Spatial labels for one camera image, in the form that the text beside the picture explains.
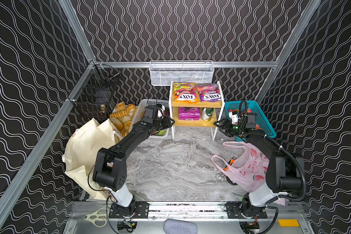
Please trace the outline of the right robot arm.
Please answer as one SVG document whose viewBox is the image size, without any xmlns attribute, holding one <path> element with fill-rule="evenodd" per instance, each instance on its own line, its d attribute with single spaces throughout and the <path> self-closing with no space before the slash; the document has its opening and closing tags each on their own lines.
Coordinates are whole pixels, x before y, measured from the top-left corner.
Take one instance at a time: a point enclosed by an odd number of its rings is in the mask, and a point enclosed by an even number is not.
<svg viewBox="0 0 351 234">
<path fill-rule="evenodd" d="M 259 158 L 267 158 L 264 183 L 244 196 L 242 208 L 258 209 L 280 199 L 302 201 L 307 187 L 303 157 L 290 153 L 264 130 L 258 128 L 253 122 L 254 116 L 254 113 L 240 114 L 239 124 L 234 124 L 231 119 L 222 119 L 214 123 L 226 136 L 237 136 L 244 143 L 251 144 L 253 149 L 258 149 Z"/>
</svg>

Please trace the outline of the orange Fox's candy bag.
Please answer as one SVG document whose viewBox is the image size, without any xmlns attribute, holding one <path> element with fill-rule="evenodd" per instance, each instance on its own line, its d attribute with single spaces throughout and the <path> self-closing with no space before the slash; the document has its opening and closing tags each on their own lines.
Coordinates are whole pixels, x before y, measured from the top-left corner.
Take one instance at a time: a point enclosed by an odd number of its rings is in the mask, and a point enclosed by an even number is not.
<svg viewBox="0 0 351 234">
<path fill-rule="evenodd" d="M 181 103 L 198 103 L 199 98 L 194 83 L 174 83 L 174 100 Z"/>
</svg>

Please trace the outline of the purple snack packet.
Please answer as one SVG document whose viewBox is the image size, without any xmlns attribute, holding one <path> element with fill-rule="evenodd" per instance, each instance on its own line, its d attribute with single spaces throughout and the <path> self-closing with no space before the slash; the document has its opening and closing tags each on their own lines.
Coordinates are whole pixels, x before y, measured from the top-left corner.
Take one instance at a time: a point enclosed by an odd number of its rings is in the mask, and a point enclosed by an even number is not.
<svg viewBox="0 0 351 234">
<path fill-rule="evenodd" d="M 181 121 L 198 121 L 200 119 L 200 109 L 197 107 L 179 107 L 178 119 Z"/>
</svg>

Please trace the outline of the pink plastic grocery bag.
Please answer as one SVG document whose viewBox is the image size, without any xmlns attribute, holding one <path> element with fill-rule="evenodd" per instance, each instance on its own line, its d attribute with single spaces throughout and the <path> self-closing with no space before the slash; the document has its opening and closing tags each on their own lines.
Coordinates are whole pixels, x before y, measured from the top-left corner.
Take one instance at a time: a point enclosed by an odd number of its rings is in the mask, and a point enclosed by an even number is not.
<svg viewBox="0 0 351 234">
<path fill-rule="evenodd" d="M 226 160 L 218 155 L 213 155 L 211 161 L 231 182 L 249 193 L 248 200 L 252 206 L 262 207 L 271 202 L 285 205 L 285 199 L 279 197 L 282 193 L 273 192 L 266 183 L 269 158 L 264 153 L 242 141 L 227 141 L 223 147 L 235 159 L 231 168 L 224 171 Z"/>
</svg>

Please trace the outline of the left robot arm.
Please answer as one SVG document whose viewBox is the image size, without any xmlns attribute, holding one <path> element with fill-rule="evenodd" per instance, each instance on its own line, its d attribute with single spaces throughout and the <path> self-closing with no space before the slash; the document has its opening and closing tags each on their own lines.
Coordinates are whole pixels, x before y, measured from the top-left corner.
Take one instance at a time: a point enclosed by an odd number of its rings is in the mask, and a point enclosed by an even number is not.
<svg viewBox="0 0 351 234">
<path fill-rule="evenodd" d="M 171 128 L 175 121 L 164 114 L 158 106 L 149 105 L 140 121 L 133 125 L 131 132 L 119 143 L 106 149 L 101 148 L 96 162 L 91 170 L 92 181 L 102 189 L 108 191 L 115 198 L 120 207 L 130 207 L 134 196 L 129 192 L 125 182 L 127 179 L 126 161 L 131 153 L 150 136 Z"/>
</svg>

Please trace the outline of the green drink can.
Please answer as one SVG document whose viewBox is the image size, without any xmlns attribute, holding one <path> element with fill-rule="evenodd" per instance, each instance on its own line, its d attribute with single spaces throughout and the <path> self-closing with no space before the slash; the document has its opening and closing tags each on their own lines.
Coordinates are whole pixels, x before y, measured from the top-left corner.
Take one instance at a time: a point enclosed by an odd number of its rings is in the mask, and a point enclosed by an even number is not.
<svg viewBox="0 0 351 234">
<path fill-rule="evenodd" d="M 209 122 L 213 116 L 214 108 L 203 108 L 201 119 L 205 122 Z"/>
</svg>

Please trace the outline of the cream canvas tote bag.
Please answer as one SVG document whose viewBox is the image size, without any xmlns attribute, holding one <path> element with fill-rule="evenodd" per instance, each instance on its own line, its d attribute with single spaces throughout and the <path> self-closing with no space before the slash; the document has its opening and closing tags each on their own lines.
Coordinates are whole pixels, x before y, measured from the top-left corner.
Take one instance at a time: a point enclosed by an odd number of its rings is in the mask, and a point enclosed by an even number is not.
<svg viewBox="0 0 351 234">
<path fill-rule="evenodd" d="M 66 165 L 65 174 L 74 180 L 93 199 L 105 200 L 108 196 L 102 188 L 92 181 L 91 168 L 96 162 L 101 148 L 110 148 L 122 139 L 121 133 L 110 120 L 100 124 L 91 119 L 77 129 L 69 138 L 62 162 Z"/>
</svg>

